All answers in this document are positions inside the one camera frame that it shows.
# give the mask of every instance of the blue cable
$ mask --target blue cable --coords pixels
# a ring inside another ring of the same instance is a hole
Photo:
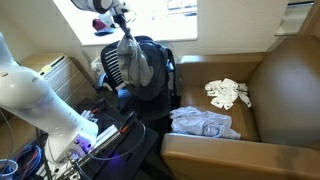
[[[38,165],[41,163],[41,153],[42,150],[39,146],[34,145],[27,145],[15,158],[13,158],[14,161],[18,163],[19,159],[23,158],[26,154],[29,154],[30,152],[38,153],[36,157],[30,160],[29,168],[28,169],[21,169],[19,168],[17,172],[15,173],[13,179],[14,180],[20,180],[22,177],[27,177],[31,175],[38,167]]]

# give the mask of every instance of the cable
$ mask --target cable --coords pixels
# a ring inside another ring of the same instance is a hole
[[[16,60],[14,60],[19,66],[21,66],[21,64],[18,62],[18,61],[16,61]]]
[[[10,158],[12,150],[13,150],[13,133],[12,133],[12,129],[11,129],[10,123],[9,123],[8,119],[4,116],[4,114],[2,112],[2,109],[0,109],[0,113],[1,113],[1,116],[3,117],[4,121],[6,122],[6,124],[9,127],[10,137],[11,137],[11,143],[10,143],[10,150],[9,150],[8,158],[7,158],[6,164],[3,166],[4,168],[3,168],[2,172],[0,173],[0,177],[2,177],[2,174],[5,172],[6,167],[8,166],[9,158]]]
[[[40,139],[40,135],[39,135],[39,129],[36,128],[36,133],[37,133],[37,139],[39,141],[39,145],[40,145],[40,148],[42,149],[43,153],[42,153],[42,159],[44,161],[44,167],[46,169],[46,175],[48,177],[49,180],[52,180],[52,176],[51,176],[51,171],[50,171],[50,168],[49,168],[49,165],[48,165],[48,160],[45,156],[45,152],[44,152],[44,146],[42,144],[42,141]]]
[[[132,13],[133,15],[131,15],[130,19],[128,19],[126,23],[133,23],[136,20],[136,17],[137,17],[136,12],[133,11]]]
[[[19,168],[14,175],[15,180],[20,180],[31,175],[41,163],[42,150],[39,146],[34,145],[27,145],[22,151],[18,153],[18,155],[14,158],[14,161],[18,163],[21,159],[25,158],[24,156],[28,155],[30,152],[33,152],[31,159],[23,166],[19,165]]]
[[[88,156],[91,158],[91,159],[95,159],[95,160],[99,160],[99,161],[110,161],[110,160],[113,160],[113,159],[117,159],[117,158],[120,158],[120,157],[123,157],[127,154],[129,154],[130,152],[132,152],[133,150],[135,150],[143,141],[145,135],[146,135],[146,127],[144,126],[143,123],[141,123],[142,127],[143,127],[143,135],[140,139],[140,141],[138,142],[138,144],[136,144],[133,148],[131,148],[130,150],[128,150],[127,152],[119,155],[119,156],[116,156],[116,157],[112,157],[112,158],[98,158],[98,157],[95,157],[93,155],[91,155],[90,153],[88,153]]]
[[[82,170],[78,161],[75,161],[74,165],[75,165],[74,168],[78,170],[78,172],[82,175],[82,177],[84,177],[86,180],[91,180],[91,178]]]

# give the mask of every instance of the leather armrest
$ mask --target leather armrest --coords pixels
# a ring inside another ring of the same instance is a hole
[[[100,89],[103,87],[103,83],[104,83],[104,80],[106,78],[107,74],[106,73],[102,73],[99,75],[98,79],[97,79],[97,82],[95,84],[95,89]]]
[[[312,149],[166,134],[161,155],[177,179],[320,179]]]

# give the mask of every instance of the wire bundle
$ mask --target wire bundle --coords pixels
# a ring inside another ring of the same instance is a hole
[[[20,160],[24,159],[26,155],[33,152],[31,159],[25,163],[23,166],[19,165],[17,172],[14,175],[14,180],[24,179],[25,177],[32,174],[38,165],[41,163],[41,148],[39,146],[28,145],[14,158],[18,163]]]
[[[10,151],[9,151],[9,154],[8,154],[7,162],[3,166],[4,168],[0,171],[0,176],[2,176],[5,173],[5,171],[8,170],[6,167],[8,166],[8,162],[9,162],[9,159],[10,159],[10,156],[11,156],[11,153],[12,153],[12,149],[13,149],[13,133],[12,133],[12,129],[11,129],[10,123],[8,122],[8,119],[6,118],[6,116],[3,114],[1,108],[0,108],[0,114],[3,117],[4,121],[6,122],[6,124],[8,125],[8,127],[9,127],[10,140],[11,140],[10,141]]]

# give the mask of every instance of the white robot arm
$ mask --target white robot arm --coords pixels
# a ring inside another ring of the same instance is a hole
[[[109,13],[123,30],[128,30],[122,0],[71,0],[79,9]],[[80,116],[61,100],[46,80],[33,70],[18,65],[0,32],[0,107],[48,133],[46,158],[51,170],[66,165],[70,150],[83,157],[97,141],[98,126]]]
[[[125,13],[130,11],[130,5],[124,0],[71,0],[81,10],[97,12],[102,22],[108,27],[117,23],[127,37],[131,38],[130,29],[126,25]]]

